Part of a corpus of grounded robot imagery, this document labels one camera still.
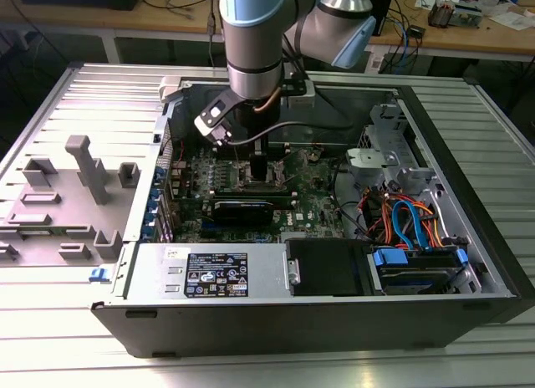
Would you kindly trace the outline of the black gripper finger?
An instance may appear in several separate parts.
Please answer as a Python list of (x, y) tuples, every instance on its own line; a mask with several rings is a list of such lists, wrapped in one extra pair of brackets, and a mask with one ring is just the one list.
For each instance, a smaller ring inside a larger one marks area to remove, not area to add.
[(268, 159), (266, 154), (250, 155), (250, 170), (254, 181), (266, 181), (268, 173)]

